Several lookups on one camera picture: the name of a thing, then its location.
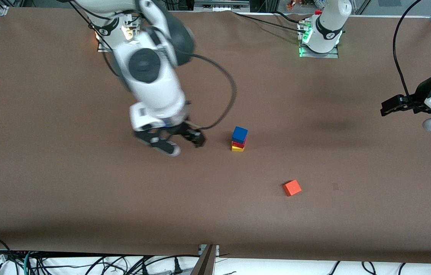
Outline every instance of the toy block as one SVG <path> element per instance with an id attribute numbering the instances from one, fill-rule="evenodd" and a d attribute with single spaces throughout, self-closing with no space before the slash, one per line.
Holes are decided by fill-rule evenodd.
<path id="1" fill-rule="evenodd" d="M 244 144 L 245 138 L 247 136 L 247 129 L 236 126 L 234 132 L 232 133 L 232 140 L 236 143 Z"/>
<path id="2" fill-rule="evenodd" d="M 285 190 L 287 197 L 290 197 L 302 191 L 302 188 L 300 188 L 300 185 L 297 182 L 297 180 L 293 180 L 293 181 L 290 181 L 289 183 L 285 183 L 283 185 L 283 190 Z"/>
<path id="3" fill-rule="evenodd" d="M 239 148 L 242 148 L 242 149 L 244 149 L 244 146 L 245 146 L 245 141 L 244 141 L 244 143 L 243 144 L 241 144 L 241 143 L 237 143 L 237 142 L 232 142 L 232 145 L 234 146 L 234 147 L 239 147 Z"/>
<path id="4" fill-rule="evenodd" d="M 231 146 L 231 151 L 233 152 L 244 152 L 244 148 L 239 148 L 236 146 Z"/>

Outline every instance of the teal cable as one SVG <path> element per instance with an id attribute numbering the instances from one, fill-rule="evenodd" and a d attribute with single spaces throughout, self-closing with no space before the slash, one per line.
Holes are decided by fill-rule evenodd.
<path id="1" fill-rule="evenodd" d="M 27 255 L 25 255 L 24 258 L 24 275 L 27 275 L 27 263 L 29 262 L 29 255 L 31 254 L 31 252 L 29 251 L 27 253 Z"/>

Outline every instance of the yellow cube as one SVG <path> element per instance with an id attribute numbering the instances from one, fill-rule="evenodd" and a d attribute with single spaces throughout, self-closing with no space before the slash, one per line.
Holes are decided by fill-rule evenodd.
<path id="1" fill-rule="evenodd" d="M 244 148 L 239 148 L 236 146 L 231 146 L 231 151 L 233 152 L 244 152 Z"/>

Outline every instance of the blue cube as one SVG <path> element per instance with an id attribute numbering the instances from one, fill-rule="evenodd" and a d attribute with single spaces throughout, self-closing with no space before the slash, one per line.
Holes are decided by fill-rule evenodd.
<path id="1" fill-rule="evenodd" d="M 234 142 L 243 144 L 246 136 L 247 136 L 247 129 L 236 126 L 236 129 L 234 129 L 234 133 L 232 133 L 232 140 Z"/>

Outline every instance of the brown table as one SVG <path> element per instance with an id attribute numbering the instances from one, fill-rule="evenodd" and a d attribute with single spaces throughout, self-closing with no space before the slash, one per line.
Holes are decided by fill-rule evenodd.
<path id="1" fill-rule="evenodd" d="M 231 12 L 176 13 L 197 53 L 234 76 L 229 116 L 205 147 L 170 158 L 131 136 L 135 99 L 69 9 L 0 17 L 0 237 L 13 249 L 431 262 L 431 133 L 403 93 L 397 18 L 350 18 L 339 59 L 299 58 L 295 33 Z M 281 18 L 262 16 L 288 25 Z M 431 22 L 406 19 L 397 54 L 414 90 L 431 76 Z M 200 60 L 177 68 L 198 124 L 229 84 Z M 236 125 L 243 153 L 229 149 Z M 282 184 L 303 191 L 286 197 Z"/>

